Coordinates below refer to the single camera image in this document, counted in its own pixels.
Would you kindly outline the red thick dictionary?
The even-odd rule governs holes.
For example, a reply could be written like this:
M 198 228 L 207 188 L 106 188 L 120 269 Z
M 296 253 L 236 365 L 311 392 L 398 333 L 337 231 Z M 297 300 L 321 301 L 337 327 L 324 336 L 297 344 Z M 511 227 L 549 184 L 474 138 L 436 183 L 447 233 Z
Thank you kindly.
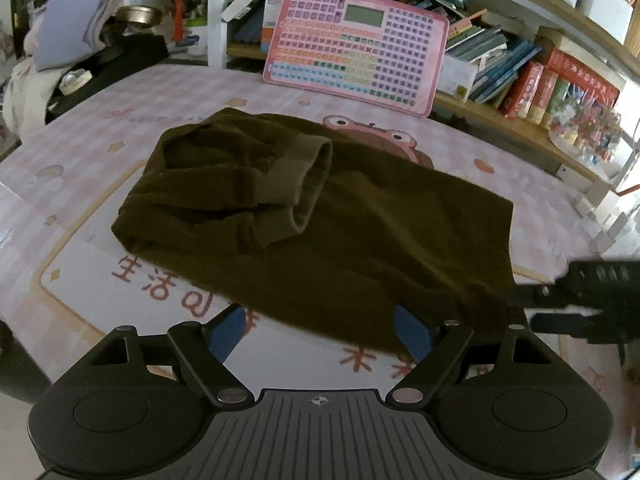
M 560 78 L 592 94 L 600 104 L 613 107 L 620 96 L 620 90 L 610 82 L 574 56 L 557 48 L 549 52 L 540 51 L 536 60 L 553 70 Z

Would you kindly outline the white card box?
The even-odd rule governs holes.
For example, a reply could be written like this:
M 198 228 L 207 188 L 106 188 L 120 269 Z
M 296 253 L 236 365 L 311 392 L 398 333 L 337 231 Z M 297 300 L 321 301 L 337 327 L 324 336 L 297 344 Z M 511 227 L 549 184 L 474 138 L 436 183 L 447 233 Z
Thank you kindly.
M 465 102 L 469 99 L 477 72 L 476 64 L 445 55 L 442 58 L 437 90 L 460 102 Z

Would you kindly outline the colourful crystal tree ornament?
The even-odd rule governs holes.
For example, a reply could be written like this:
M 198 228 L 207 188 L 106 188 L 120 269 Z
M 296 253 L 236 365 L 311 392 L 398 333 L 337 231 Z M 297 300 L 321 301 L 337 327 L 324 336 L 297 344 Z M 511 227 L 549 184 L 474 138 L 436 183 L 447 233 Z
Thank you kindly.
M 569 94 L 552 116 L 548 137 L 568 156 L 586 164 L 612 162 L 623 137 L 620 115 L 591 93 Z

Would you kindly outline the brown corduroy garment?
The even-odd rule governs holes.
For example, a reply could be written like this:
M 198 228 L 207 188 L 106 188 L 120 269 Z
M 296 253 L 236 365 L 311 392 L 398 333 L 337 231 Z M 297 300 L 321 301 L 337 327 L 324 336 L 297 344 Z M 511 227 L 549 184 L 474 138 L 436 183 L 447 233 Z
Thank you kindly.
M 510 306 L 513 206 L 284 115 L 165 131 L 112 230 L 127 252 L 276 320 L 392 351 L 397 307 L 482 339 Z

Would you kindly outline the folded lavender cloth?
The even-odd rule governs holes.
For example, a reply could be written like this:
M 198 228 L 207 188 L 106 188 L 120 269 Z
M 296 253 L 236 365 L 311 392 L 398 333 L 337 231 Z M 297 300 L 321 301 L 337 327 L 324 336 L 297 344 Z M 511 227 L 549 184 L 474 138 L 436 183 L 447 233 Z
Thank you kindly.
M 100 35 L 122 0 L 48 0 L 38 29 L 36 70 L 73 66 L 106 47 Z

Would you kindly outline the row of blue books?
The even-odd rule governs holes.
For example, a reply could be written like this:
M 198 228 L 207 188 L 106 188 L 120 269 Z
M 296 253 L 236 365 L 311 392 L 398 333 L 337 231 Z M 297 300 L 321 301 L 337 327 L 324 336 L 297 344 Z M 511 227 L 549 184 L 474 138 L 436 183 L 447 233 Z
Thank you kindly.
M 445 58 L 477 66 L 472 84 L 458 95 L 462 101 L 483 104 L 495 99 L 503 89 L 516 81 L 540 51 L 540 47 L 520 36 L 506 32 L 500 24 L 489 25 L 486 12 L 465 13 L 463 3 L 448 0 L 390 0 L 430 11 L 446 18 L 449 32 L 445 44 Z M 272 18 L 269 12 L 280 11 L 280 0 L 257 0 L 243 24 L 229 44 L 232 58 L 263 60 L 270 47 Z

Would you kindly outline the pink cartoon desk mat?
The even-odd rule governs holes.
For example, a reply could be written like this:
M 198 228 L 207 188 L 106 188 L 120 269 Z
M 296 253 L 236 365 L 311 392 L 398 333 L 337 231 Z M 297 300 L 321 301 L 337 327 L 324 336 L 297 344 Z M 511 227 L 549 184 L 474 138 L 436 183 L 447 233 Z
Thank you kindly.
M 431 122 L 159 65 L 26 138 L 1 166 L 1 314 L 50 377 L 120 324 L 247 314 L 253 389 L 388 389 L 398 307 L 497 335 L 519 278 L 596 230 L 574 192 Z

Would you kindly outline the brass bowl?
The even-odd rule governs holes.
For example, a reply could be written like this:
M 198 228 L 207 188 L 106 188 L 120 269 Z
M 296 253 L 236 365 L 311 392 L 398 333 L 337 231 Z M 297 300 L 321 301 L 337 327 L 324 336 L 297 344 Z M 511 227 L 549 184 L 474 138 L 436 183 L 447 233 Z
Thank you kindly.
M 116 20 L 140 27 L 153 27 L 162 21 L 163 13 L 152 6 L 120 6 Z

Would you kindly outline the pink learning tablet toy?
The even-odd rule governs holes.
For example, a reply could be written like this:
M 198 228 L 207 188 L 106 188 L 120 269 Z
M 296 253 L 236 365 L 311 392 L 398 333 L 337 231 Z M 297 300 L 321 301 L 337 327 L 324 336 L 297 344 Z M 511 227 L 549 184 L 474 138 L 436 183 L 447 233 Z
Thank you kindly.
M 446 18 L 390 0 L 283 0 L 262 78 L 426 117 Z

